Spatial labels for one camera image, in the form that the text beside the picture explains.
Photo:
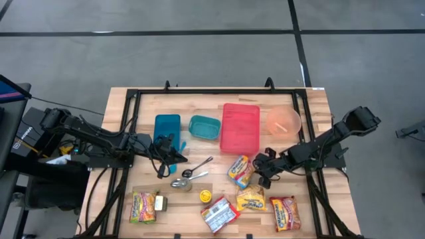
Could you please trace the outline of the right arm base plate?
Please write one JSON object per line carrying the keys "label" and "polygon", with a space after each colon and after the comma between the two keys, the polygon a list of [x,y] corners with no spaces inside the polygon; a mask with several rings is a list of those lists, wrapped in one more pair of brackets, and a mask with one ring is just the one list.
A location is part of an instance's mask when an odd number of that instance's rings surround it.
{"label": "right arm base plate", "polygon": [[309,156],[304,165],[311,169],[342,169],[346,167],[344,154],[348,149],[348,147],[342,148],[340,143],[333,146],[326,146],[325,149],[317,149]]}

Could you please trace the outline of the dark metal spoon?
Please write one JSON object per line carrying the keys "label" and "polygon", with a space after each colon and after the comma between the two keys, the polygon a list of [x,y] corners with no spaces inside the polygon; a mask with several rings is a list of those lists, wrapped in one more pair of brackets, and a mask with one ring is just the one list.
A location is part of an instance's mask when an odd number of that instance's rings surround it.
{"label": "dark metal spoon", "polygon": [[196,166],[195,168],[193,168],[193,169],[185,169],[182,172],[182,176],[185,177],[185,178],[190,178],[193,175],[193,172],[195,170],[197,170],[199,167],[203,166],[204,164],[209,163],[212,160],[213,160],[213,156],[210,156],[205,161],[203,161],[201,164],[199,164],[198,166]]}

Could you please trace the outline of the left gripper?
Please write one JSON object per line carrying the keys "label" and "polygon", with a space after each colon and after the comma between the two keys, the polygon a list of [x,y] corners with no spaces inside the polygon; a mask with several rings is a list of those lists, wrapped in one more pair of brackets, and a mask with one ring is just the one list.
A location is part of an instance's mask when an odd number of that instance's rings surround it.
{"label": "left gripper", "polygon": [[164,160],[167,165],[186,163],[188,159],[181,155],[173,146],[174,134],[159,135],[155,139],[149,134],[145,137],[149,140],[149,150],[154,154],[154,158]]}

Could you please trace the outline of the red rectangular plastic tray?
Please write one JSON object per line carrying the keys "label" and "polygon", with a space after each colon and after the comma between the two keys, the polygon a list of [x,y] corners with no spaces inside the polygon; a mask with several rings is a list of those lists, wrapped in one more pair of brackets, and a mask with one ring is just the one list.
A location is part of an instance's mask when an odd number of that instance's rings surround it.
{"label": "red rectangular plastic tray", "polygon": [[222,111],[220,150],[222,153],[254,155],[260,148],[260,108],[225,103]]}

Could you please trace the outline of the yellow blue ramen packet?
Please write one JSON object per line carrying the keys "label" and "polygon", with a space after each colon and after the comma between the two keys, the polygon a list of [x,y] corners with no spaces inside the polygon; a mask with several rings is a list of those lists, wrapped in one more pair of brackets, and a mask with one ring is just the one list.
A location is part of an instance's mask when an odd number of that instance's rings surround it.
{"label": "yellow blue ramen packet", "polygon": [[249,184],[255,168],[248,156],[241,155],[229,168],[227,175],[241,189],[245,189]]}

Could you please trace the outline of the black bag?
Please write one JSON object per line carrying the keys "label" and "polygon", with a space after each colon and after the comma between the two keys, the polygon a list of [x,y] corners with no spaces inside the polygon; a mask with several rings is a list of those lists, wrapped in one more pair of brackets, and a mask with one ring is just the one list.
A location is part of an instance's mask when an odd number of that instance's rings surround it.
{"label": "black bag", "polygon": [[29,176],[25,204],[29,208],[57,207],[74,210],[82,206],[89,172],[82,163],[51,164],[38,161],[9,161],[8,171]]}

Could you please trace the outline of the silver metal spoon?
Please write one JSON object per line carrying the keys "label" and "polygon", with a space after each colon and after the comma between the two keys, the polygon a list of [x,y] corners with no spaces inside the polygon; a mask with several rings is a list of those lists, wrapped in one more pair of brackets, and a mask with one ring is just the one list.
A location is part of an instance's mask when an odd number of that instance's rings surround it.
{"label": "silver metal spoon", "polygon": [[[204,171],[204,172],[202,172],[202,173],[200,173],[200,174],[198,174],[198,175],[192,176],[192,177],[190,177],[190,178],[188,178],[188,179],[192,182],[192,181],[193,181],[193,180],[195,180],[195,179],[198,179],[198,178],[200,178],[200,177],[207,176],[207,175],[208,175],[208,173],[209,173],[208,171]],[[173,187],[173,188],[175,188],[175,189],[180,189],[180,188],[179,188],[179,186],[180,186],[180,184],[179,184],[180,179],[181,179],[181,178],[178,178],[178,179],[173,180],[173,181],[171,182],[171,187]]]}

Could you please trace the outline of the small pale tin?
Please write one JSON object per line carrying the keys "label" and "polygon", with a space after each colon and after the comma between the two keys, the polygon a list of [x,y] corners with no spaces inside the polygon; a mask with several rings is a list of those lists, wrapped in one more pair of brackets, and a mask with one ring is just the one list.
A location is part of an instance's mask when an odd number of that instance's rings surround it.
{"label": "small pale tin", "polygon": [[154,210],[165,212],[167,210],[168,199],[165,196],[157,195],[155,197]]}

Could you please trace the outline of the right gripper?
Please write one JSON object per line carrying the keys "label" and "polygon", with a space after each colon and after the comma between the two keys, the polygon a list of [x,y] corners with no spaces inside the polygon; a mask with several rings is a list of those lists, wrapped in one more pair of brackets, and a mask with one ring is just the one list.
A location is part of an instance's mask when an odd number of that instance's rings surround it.
{"label": "right gripper", "polygon": [[252,164],[257,171],[265,171],[266,173],[281,173],[283,171],[291,171],[292,164],[286,154],[286,150],[277,153],[272,148],[265,148],[266,160],[255,159]]}

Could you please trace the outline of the pink green ramen packet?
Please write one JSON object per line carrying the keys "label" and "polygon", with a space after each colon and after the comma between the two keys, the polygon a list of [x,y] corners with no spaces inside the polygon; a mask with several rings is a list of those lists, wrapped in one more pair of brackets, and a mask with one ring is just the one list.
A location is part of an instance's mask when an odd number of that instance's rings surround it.
{"label": "pink green ramen packet", "polygon": [[156,221],[155,197],[158,191],[132,192],[130,223],[154,223]]}

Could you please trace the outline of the white cloth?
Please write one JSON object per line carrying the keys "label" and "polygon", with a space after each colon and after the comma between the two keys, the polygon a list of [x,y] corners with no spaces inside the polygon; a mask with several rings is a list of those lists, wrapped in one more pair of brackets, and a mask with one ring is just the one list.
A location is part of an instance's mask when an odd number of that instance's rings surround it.
{"label": "white cloth", "polygon": [[69,161],[71,161],[71,155],[62,155],[56,158],[47,158],[46,164],[49,165],[66,165]]}

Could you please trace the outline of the black box white print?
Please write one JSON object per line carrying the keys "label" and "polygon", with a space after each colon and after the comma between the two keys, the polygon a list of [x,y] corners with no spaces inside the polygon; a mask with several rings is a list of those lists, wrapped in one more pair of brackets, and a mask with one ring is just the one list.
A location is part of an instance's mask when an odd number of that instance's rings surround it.
{"label": "black box white print", "polygon": [[63,133],[45,131],[40,125],[43,118],[42,110],[28,109],[20,121],[11,153],[31,159],[50,157],[56,149],[69,142],[63,139]]}

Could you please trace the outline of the translucent orange plastic bowl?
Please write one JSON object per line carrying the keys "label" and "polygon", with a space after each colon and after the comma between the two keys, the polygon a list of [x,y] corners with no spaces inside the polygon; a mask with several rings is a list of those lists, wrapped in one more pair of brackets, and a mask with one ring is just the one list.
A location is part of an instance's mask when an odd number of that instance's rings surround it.
{"label": "translucent orange plastic bowl", "polygon": [[[275,126],[275,122],[285,127],[285,133]],[[301,118],[299,114],[289,106],[276,106],[272,108],[266,116],[266,128],[276,137],[292,137],[301,130]]]}

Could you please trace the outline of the black monitor blue screen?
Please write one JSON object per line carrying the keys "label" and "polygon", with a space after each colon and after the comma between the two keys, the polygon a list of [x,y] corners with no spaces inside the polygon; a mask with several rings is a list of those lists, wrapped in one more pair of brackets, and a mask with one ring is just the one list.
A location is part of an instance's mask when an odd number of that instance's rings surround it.
{"label": "black monitor blue screen", "polygon": [[18,86],[0,74],[0,104],[31,99],[29,90]]}

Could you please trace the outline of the teal plastic spoon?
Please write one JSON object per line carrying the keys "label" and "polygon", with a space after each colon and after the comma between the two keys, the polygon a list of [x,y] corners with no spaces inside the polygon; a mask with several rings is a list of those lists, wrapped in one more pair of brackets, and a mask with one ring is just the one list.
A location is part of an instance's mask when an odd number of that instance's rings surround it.
{"label": "teal plastic spoon", "polygon": [[[180,149],[179,149],[179,153],[182,153],[184,151],[186,145],[187,145],[187,142],[186,141],[182,142],[182,144],[180,146]],[[176,164],[173,164],[173,165],[170,165],[169,166],[169,173],[170,174],[174,174],[176,172],[176,170],[177,170],[177,165]]]}

